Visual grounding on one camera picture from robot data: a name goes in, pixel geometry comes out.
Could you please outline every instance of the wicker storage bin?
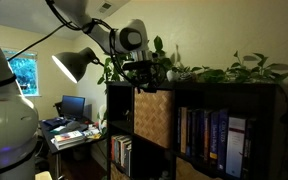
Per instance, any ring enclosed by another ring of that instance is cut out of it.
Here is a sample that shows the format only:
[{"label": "wicker storage bin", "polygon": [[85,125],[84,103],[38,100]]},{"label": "wicker storage bin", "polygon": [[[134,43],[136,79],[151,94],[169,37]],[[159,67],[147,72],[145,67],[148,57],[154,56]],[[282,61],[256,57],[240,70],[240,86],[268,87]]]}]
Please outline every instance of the wicker storage bin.
[{"label": "wicker storage bin", "polygon": [[134,132],[162,147],[170,147],[172,92],[135,92]]},{"label": "wicker storage bin", "polygon": [[130,180],[128,176],[121,173],[116,166],[111,163],[111,180]]},{"label": "wicker storage bin", "polygon": [[176,180],[222,180],[221,178],[210,178],[198,171],[181,158],[176,159]]}]

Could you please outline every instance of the trees outside window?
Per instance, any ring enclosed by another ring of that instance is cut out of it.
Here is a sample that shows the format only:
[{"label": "trees outside window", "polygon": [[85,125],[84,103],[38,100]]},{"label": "trees outside window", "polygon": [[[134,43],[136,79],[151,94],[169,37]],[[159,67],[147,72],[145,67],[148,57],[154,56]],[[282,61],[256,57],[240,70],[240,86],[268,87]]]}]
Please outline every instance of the trees outside window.
[{"label": "trees outside window", "polygon": [[[6,59],[18,51],[3,50]],[[39,96],[37,79],[37,53],[24,52],[9,63],[25,96]]]}]

